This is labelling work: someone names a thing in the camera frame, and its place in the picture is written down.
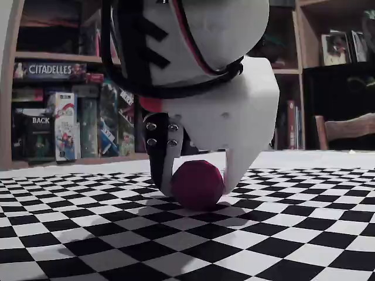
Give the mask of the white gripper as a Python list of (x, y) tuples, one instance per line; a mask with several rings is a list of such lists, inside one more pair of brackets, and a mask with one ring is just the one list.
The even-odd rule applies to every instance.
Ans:
[(151, 178), (171, 196), (173, 163), (181, 152), (226, 149), (223, 194), (238, 185), (248, 168), (273, 138), (278, 108), (278, 84), (268, 59), (243, 58), (243, 71), (229, 82), (182, 97), (178, 87), (211, 81), (197, 63), (168, 67), (157, 85), (175, 87), (174, 99), (141, 97), (149, 112), (144, 118), (144, 141)]

